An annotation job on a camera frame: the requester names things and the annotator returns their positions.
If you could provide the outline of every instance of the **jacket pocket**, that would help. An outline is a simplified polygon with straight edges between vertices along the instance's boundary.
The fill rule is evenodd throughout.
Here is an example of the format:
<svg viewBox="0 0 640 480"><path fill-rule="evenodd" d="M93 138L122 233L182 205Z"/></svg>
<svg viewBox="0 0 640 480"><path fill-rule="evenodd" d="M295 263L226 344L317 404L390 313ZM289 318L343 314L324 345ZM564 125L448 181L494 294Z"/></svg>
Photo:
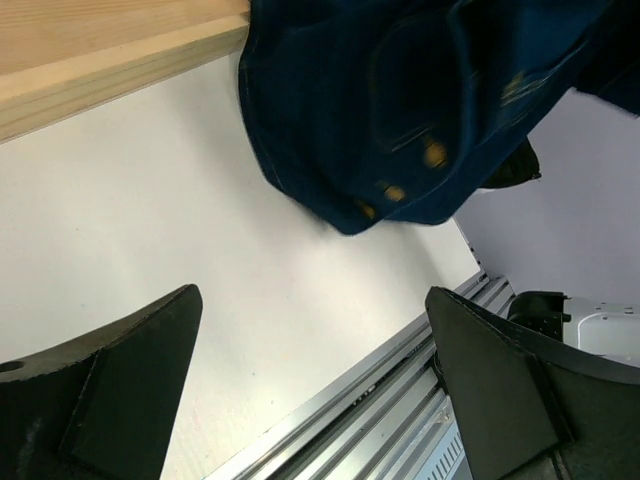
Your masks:
<svg viewBox="0 0 640 480"><path fill-rule="evenodd" d="M473 72L463 33L448 7L404 18L381 39L367 75L371 137L381 152L437 142L448 152L446 170L455 168L472 127Z"/></svg>

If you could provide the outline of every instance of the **wooden plank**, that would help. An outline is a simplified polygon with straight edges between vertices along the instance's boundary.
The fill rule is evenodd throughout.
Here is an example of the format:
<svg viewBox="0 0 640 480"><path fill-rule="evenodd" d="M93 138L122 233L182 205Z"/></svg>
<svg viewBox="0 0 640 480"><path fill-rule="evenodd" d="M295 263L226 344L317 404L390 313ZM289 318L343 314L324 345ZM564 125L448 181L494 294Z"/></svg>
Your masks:
<svg viewBox="0 0 640 480"><path fill-rule="evenodd" d="M50 3L0 6L0 142L237 50L248 29L246 0Z"/></svg>

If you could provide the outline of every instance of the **gray wall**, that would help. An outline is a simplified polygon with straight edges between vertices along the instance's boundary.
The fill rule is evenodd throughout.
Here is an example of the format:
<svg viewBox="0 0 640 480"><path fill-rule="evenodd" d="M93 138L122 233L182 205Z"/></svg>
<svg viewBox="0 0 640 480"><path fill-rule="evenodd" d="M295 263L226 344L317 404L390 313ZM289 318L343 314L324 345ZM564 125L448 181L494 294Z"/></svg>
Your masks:
<svg viewBox="0 0 640 480"><path fill-rule="evenodd" d="M640 303L640 122L569 93L530 138L542 179L457 215L476 255L516 291Z"/></svg>

